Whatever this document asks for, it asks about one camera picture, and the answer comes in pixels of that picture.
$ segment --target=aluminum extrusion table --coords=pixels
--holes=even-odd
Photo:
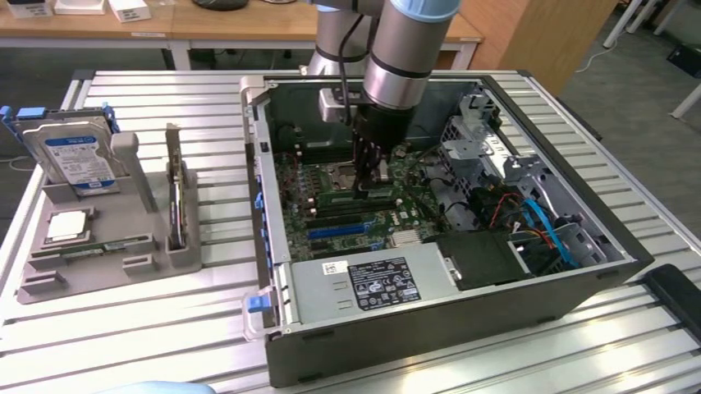
[[[310,385],[273,389],[263,344],[247,343],[241,332],[241,297],[257,285],[241,75],[242,71],[104,71],[71,82],[63,108],[106,101],[115,106],[122,130],[136,131],[142,140],[146,171],[160,167],[167,154],[166,123],[183,127],[183,154],[199,178],[205,269],[19,305],[14,292],[22,256],[46,198],[38,193],[43,174],[35,171],[0,249],[7,281],[0,298],[3,393],[78,394],[144,380],[209,383],[218,392],[255,393],[699,389],[700,345],[634,281],[596,295],[556,322]],[[656,265],[676,264],[700,283],[697,238],[533,78],[513,71],[496,71],[493,76],[656,256]],[[508,121],[504,131],[525,153],[528,143]]]

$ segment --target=motherboard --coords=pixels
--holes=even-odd
[[[358,199],[350,161],[303,163],[293,153],[278,153],[285,230],[291,261],[421,243],[449,230],[442,207],[426,185],[422,151],[401,145],[390,163],[377,170],[375,185]]]

